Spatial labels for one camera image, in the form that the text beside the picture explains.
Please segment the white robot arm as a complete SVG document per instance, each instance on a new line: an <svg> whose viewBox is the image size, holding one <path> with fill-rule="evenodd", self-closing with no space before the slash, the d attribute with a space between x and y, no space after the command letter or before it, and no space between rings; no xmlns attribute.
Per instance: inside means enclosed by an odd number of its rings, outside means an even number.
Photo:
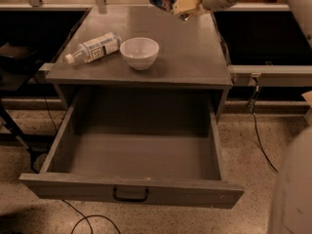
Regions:
<svg viewBox="0 0 312 234"><path fill-rule="evenodd" d="M173 14L195 17L222 11L239 0L178 0ZM312 35L312 0L287 0L306 40ZM293 138L277 175L267 234L312 234L312 128Z"/></svg>

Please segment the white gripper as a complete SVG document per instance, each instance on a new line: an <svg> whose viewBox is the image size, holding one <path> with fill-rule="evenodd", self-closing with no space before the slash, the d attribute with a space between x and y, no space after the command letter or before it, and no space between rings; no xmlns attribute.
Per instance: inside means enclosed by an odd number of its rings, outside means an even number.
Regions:
<svg viewBox="0 0 312 234"><path fill-rule="evenodd" d="M192 15L202 15L204 9L215 12L233 5L234 0L177 0L173 4L173 14L182 21L188 21Z"/></svg>

